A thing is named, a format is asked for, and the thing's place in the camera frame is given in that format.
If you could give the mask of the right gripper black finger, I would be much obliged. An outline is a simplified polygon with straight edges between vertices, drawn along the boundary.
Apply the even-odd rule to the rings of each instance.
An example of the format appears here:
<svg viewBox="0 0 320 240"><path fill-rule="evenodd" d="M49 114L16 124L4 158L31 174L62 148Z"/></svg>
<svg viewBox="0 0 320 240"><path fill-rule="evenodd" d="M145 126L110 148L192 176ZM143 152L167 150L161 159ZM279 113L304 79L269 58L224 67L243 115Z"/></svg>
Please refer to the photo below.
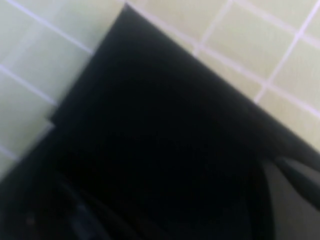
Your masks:
<svg viewBox="0 0 320 240"><path fill-rule="evenodd" d="M0 184L2 240L65 239L65 178L7 175Z"/></svg>

